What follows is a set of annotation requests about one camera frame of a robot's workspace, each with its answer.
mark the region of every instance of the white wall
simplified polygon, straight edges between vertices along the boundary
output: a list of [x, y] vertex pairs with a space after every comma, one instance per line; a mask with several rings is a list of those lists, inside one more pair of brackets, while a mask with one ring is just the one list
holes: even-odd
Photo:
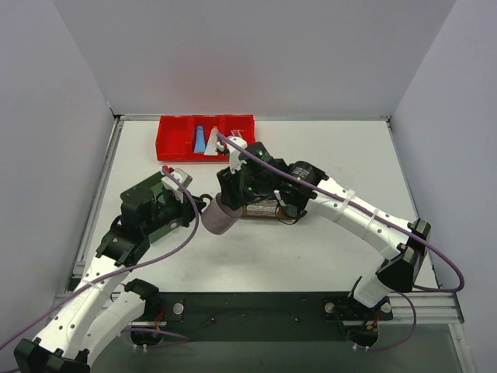
[[[39, 316], [62, 289], [112, 125], [52, 1], [2, 0], [0, 340]], [[12, 350], [0, 353], [0, 371], [14, 366]]]
[[54, 0], [115, 113], [393, 113], [455, 0]]
[[481, 373], [497, 366], [496, 19], [495, 0], [458, 0], [393, 116], [419, 213], [466, 275], [460, 300]]

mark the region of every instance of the red plastic bin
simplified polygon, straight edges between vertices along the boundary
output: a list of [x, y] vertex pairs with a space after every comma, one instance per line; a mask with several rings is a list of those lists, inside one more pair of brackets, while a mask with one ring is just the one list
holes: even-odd
[[195, 154], [195, 132], [203, 127], [205, 142], [210, 130], [217, 126], [219, 132], [231, 136], [232, 131], [240, 131], [247, 144], [255, 142], [253, 115], [164, 115], [158, 125], [155, 151], [161, 162], [227, 162], [226, 155]]

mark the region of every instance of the white bracket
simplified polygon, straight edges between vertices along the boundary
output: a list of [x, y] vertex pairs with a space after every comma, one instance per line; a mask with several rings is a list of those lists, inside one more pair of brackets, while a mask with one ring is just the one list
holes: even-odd
[[[243, 138], [240, 138], [238, 136], [230, 136], [228, 137], [231, 141], [233, 141], [236, 145], [238, 145], [240, 148], [247, 148], [247, 141], [245, 141]], [[235, 173], [236, 171], [240, 171], [242, 169], [242, 165], [246, 163], [246, 161], [240, 160], [240, 151], [237, 149], [233, 148], [229, 144], [223, 144], [222, 142], [218, 141], [216, 144], [217, 149], [220, 152], [224, 152], [226, 150], [225, 147], [228, 147], [229, 151], [229, 156], [230, 156], [230, 171], [231, 173]]]
[[[182, 184], [185, 188], [187, 188], [190, 183], [192, 182], [192, 177], [183, 171], [182, 169], [175, 169], [172, 173], [171, 176], [174, 177], [180, 184]], [[166, 190], [171, 190], [174, 193], [174, 196], [176, 197], [176, 200], [179, 202], [183, 203], [185, 199], [183, 198], [183, 191], [181, 188], [176, 185], [174, 181], [169, 179], [167, 176], [164, 176], [162, 179], [162, 185]]]
[[82, 341], [81, 350], [87, 349], [88, 365], [92, 365], [103, 349], [119, 336], [131, 322], [143, 315], [145, 301], [140, 295], [123, 291], [119, 298], [93, 322]]

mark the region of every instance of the cylindrical object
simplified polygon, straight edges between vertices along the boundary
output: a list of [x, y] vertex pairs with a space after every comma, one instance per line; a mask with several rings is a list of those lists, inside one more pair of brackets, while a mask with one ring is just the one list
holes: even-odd
[[242, 208], [232, 210], [221, 203], [221, 193], [210, 202], [202, 213], [202, 224], [207, 231], [215, 235], [222, 235], [242, 217]]
[[212, 155], [212, 156], [217, 155], [216, 144], [217, 144], [218, 132], [219, 130], [217, 129], [216, 126], [212, 127], [212, 130], [210, 130], [209, 140], [207, 140], [207, 145], [205, 146], [205, 152], [203, 153], [204, 155]]
[[195, 136], [195, 147], [193, 149], [194, 153], [203, 153], [205, 152], [205, 137], [203, 136], [203, 127], [198, 126], [196, 128], [196, 136]]

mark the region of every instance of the wire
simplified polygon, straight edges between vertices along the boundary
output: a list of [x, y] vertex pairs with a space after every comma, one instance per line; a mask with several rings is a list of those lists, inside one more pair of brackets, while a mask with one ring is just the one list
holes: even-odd
[[280, 223], [283, 223], [285, 225], [294, 225], [294, 224], [297, 224], [299, 222], [299, 220], [301, 220], [305, 215], [308, 214], [308, 212], [306, 210], [304, 210], [304, 212], [302, 212], [302, 214], [301, 214], [301, 211], [298, 210], [297, 211], [297, 217], [291, 223], [286, 223], [285, 221], [283, 221], [280, 218], [278, 218], [278, 210], [280, 209], [280, 207], [281, 207], [281, 204], [278, 201], [277, 204], [276, 204], [276, 208], [274, 209], [274, 217], [277, 219], [277, 221], [279, 221]]
[[366, 329], [371, 330], [374, 327], [378, 326], [378, 322], [380, 321], [380, 311], [376, 312], [376, 319], [373, 321], [371, 325], [366, 326]]
[[161, 307], [161, 313], [159, 313], [159, 315], [155, 318], [155, 329], [156, 330], [160, 330], [161, 328], [158, 327], [158, 324], [162, 321], [162, 319], [164, 318], [164, 314], [165, 314], [165, 307], [162, 306]]
[[160, 204], [159, 202], [159, 197], [162, 197], [164, 195], [164, 190], [161, 190], [160, 192], [158, 192], [157, 196], [155, 196], [155, 204]]
[[353, 342], [350, 339], [350, 329], [349, 329], [348, 332], [347, 332], [347, 334], [346, 334], [347, 340], [349, 340], [350, 342], [354, 343], [354, 346], [357, 346], [361, 350], [367, 350], [368, 352], [369, 351], [370, 352], [381, 352], [381, 351], [391, 350], [392, 348], [396, 348], [396, 347], [400, 346], [401, 344], [403, 344], [403, 343], [407, 342], [408, 340], [410, 340], [412, 338], [412, 336], [414, 336], [414, 334], [415, 334], [415, 332], [416, 332], [416, 330], [418, 328], [418, 316], [416, 314], [416, 308], [414, 306], [414, 303], [412, 303], [412, 300], [407, 295], [405, 295], [404, 293], [396, 292], [396, 291], [394, 291], [394, 293], [401, 295], [409, 303], [409, 305], [411, 306], [411, 310], [412, 310], [412, 327], [411, 327], [411, 330], [409, 331], [408, 335], [405, 336], [404, 338], [402, 338], [401, 340], [398, 340], [397, 342], [394, 342], [392, 344], [388, 344], [387, 346], [368, 347], [368, 348], [366, 348], [365, 346], [361, 346], [361, 345]]
[[111, 294], [110, 294], [110, 297], [109, 297], [109, 298], [110, 298], [110, 300], [112, 301], [112, 303], [114, 303], [114, 300], [112, 299], [112, 294], [113, 294], [113, 293], [111, 293]]
[[[171, 179], [179, 187], [179, 189], [182, 190], [182, 192], [188, 198], [189, 202], [192, 204], [193, 211], [195, 212], [195, 225], [193, 226], [193, 230], [191, 231], [191, 233], [189, 234], [189, 236], [185, 239], [185, 241], [181, 245], [179, 245], [178, 247], [176, 247], [174, 250], [171, 250], [170, 252], [168, 252], [168, 253], [166, 253], [164, 255], [158, 256], [157, 258], [149, 260], [147, 262], [143, 262], [141, 264], [137, 264], [137, 265], [131, 266], [131, 267], [120, 268], [119, 270], [115, 270], [115, 271], [110, 272], [108, 274], [104, 274], [103, 276], [97, 277], [95, 280], [91, 281], [92, 284], [98, 284], [100, 281], [103, 281], [103, 280], [106, 280], [106, 279], [111, 278], [113, 276], [116, 276], [117, 274], [123, 274], [125, 272], [130, 272], [132, 270], [137, 270], [139, 268], [143, 268], [143, 267], [150, 266], [152, 264], [158, 263], [161, 260], [164, 260], [166, 258], [169, 258], [171, 255], [176, 254], [183, 247], [185, 247], [186, 245], [188, 245], [189, 242], [193, 239], [194, 235], [196, 234], [197, 229], [199, 228], [199, 223], [200, 223], [200, 213], [199, 213], [198, 208], [196, 207], [195, 200], [193, 199], [193, 197], [189, 193], [189, 191], [179, 181], [177, 181], [173, 176], [171, 176], [171, 174], [167, 171], [167, 169], [162, 168], [162, 173], [165, 176], [167, 176], [169, 179]], [[10, 338], [8, 338], [6, 341], [4, 341], [2, 344], [0, 344], [0, 351], [3, 350], [7, 345], [9, 345], [9, 343], [11, 343], [13, 340], [15, 340], [16, 338], [20, 337], [22, 334], [24, 334], [27, 330], [29, 330], [32, 327], [34, 327], [37, 323], [45, 320], [53, 311], [55, 311], [56, 309], [59, 309], [61, 306], [65, 305], [70, 300], [76, 298], [83, 291], [85, 291], [86, 289], [88, 289], [90, 287], [91, 287], [91, 284], [85, 284], [85, 285], [83, 285], [79, 289], [73, 291], [72, 294], [70, 294], [68, 297], [66, 297], [66, 299], [64, 299], [62, 302], [60, 302], [60, 303], [54, 305], [53, 307], [51, 307], [42, 316], [38, 317], [37, 319], [35, 319], [34, 321], [32, 321], [27, 326], [25, 326], [22, 329], [20, 329], [17, 332], [15, 332]]]
[[154, 349], [163, 348], [163, 347], [170, 347], [170, 346], [175, 346], [176, 344], [184, 344], [184, 343], [189, 342], [189, 339], [187, 336], [183, 336], [182, 334], [173, 333], [173, 332], [166, 332], [165, 330], [156, 330], [156, 329], [149, 329], [149, 328], [126, 328], [121, 333], [132, 333], [132, 332], [155, 333], [155, 334], [161, 334], [163, 336], [173, 336], [175, 338], [180, 339], [180, 340], [176, 340], [174, 342], [164, 342], [164, 343], [156, 344], [154, 346], [147, 346], [147, 350], [154, 350]]
[[213, 200], [212, 196], [210, 194], [207, 194], [207, 193], [201, 194], [200, 198], [202, 198], [203, 200], [207, 198], [210, 202], [212, 202], [212, 200]]
[[[246, 157], [250, 158], [252, 161], [260, 164], [261, 166], [266, 167], [268, 170], [272, 171], [273, 173], [275, 173], [275, 174], [277, 174], [279, 176], [282, 176], [285, 179], [291, 180], [291, 181], [293, 181], [295, 183], [299, 183], [300, 185], [303, 185], [303, 186], [305, 186], [307, 188], [315, 190], [315, 191], [317, 191], [317, 192], [319, 192], [321, 194], [324, 194], [326, 197], [330, 197], [330, 198], [332, 198], [334, 200], [337, 200], [338, 202], [343, 202], [345, 200], [345, 198], [340, 197], [337, 194], [328, 192], [327, 190], [324, 190], [324, 189], [322, 189], [322, 188], [320, 188], [318, 186], [312, 185], [312, 184], [308, 183], [307, 181], [299, 180], [296, 177], [293, 177], [292, 175], [284, 173], [283, 171], [277, 169], [276, 167], [267, 164], [263, 160], [257, 158], [255, 155], [247, 152], [245, 149], [243, 149], [240, 146], [238, 146], [237, 144], [235, 144], [233, 141], [229, 140], [223, 134], [217, 133], [217, 136], [219, 137], [220, 140], [228, 143], [233, 148], [235, 148], [239, 152], [243, 153], [243, 155], [245, 155]], [[414, 288], [419, 289], [419, 290], [423, 290], [423, 291], [435, 292], [435, 293], [455, 293], [455, 292], [458, 292], [458, 291], [460, 291], [460, 290], [462, 290], [464, 288], [465, 279], [464, 279], [464, 275], [462, 274], [462, 272], [459, 269], [459, 267], [457, 267], [456, 264], [452, 260], [450, 260], [444, 253], [442, 253], [439, 249], [437, 249], [433, 244], [427, 242], [425, 239], [422, 239], [421, 237], [418, 237], [414, 233], [409, 232], [409, 231], [403, 229], [402, 227], [399, 227], [398, 225], [395, 225], [395, 224], [393, 224], [393, 223], [391, 223], [391, 222], [383, 219], [382, 217], [380, 217], [378, 215], [374, 215], [371, 211], [367, 210], [365, 207], [361, 206], [360, 204], [358, 204], [358, 203], [356, 203], [354, 201], [350, 200], [349, 201], [349, 206], [354, 207], [355, 209], [357, 209], [357, 210], [363, 212], [364, 214], [366, 214], [367, 216], [373, 217], [375, 220], [378, 220], [380, 223], [388, 225], [388, 226], [392, 227], [393, 229], [395, 229], [396, 231], [399, 231], [400, 233], [405, 234], [409, 238], [414, 239], [415, 241], [421, 243], [426, 248], [428, 248], [429, 250], [431, 250], [432, 252], [434, 252], [445, 263], [447, 263], [449, 265], [449, 267], [454, 270], [454, 272], [456, 273], [457, 277], [459, 277], [459, 285], [456, 286], [455, 288], [437, 289], [437, 288], [425, 288], [424, 286], [418, 286], [418, 285], [414, 285]]]

